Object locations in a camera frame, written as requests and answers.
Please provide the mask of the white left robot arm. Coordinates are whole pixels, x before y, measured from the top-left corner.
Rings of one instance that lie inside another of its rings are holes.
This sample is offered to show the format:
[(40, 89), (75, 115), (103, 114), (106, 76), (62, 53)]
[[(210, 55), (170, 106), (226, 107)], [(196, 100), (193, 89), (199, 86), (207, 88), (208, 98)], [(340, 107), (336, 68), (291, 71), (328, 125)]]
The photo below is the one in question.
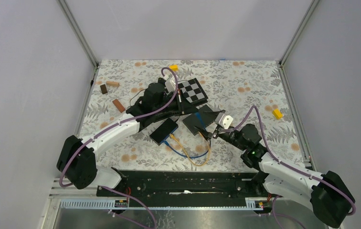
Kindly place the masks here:
[(114, 123), (98, 132), (78, 138), (68, 137), (63, 145), (56, 167), (69, 185), (83, 189), (90, 185), (105, 186), (114, 196), (126, 191), (125, 181), (113, 168), (98, 166), (99, 156), (128, 136), (137, 134), (152, 123), (173, 116), (189, 115), (208, 97), (196, 78), (180, 81), (159, 79), (144, 90), (134, 105), (130, 106)]

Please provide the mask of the large black network switch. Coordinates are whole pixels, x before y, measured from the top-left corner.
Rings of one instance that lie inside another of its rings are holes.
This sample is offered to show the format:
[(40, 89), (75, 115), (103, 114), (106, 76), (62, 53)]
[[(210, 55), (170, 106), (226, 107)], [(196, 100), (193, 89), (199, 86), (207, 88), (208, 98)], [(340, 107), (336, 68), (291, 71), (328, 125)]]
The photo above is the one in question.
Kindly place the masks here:
[(187, 129), (191, 132), (192, 135), (197, 135), (199, 132), (194, 127), (198, 126), (199, 128), (207, 128), (214, 122), (214, 119), (210, 119), (203, 115), (203, 111), (213, 111), (208, 105), (204, 105), (203, 107), (198, 109), (198, 112), (193, 113), (186, 118), (183, 119), (183, 124), (187, 127)]

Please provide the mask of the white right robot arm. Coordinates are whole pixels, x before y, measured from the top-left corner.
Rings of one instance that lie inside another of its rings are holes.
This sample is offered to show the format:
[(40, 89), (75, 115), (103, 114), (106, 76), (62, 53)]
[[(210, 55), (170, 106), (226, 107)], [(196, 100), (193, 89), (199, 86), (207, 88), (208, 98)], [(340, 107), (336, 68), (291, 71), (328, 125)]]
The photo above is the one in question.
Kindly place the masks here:
[(307, 207), (321, 222), (339, 228), (347, 216), (356, 213), (355, 198), (335, 172), (323, 174), (282, 160), (269, 149), (263, 126), (239, 123), (232, 127), (232, 117), (224, 111), (210, 112), (217, 127), (213, 132), (197, 127), (208, 140), (220, 138), (242, 150), (240, 158), (258, 172), (252, 183), (253, 193), (282, 196)]

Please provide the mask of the small black network switch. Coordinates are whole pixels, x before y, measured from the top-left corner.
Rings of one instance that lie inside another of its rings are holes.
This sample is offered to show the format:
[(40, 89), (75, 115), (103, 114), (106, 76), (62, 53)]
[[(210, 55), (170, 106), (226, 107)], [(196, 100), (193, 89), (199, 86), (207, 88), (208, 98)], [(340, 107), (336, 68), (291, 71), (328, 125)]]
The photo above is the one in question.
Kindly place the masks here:
[(161, 145), (178, 127), (179, 126), (175, 121), (168, 118), (156, 130), (154, 130), (149, 137), (157, 145)]

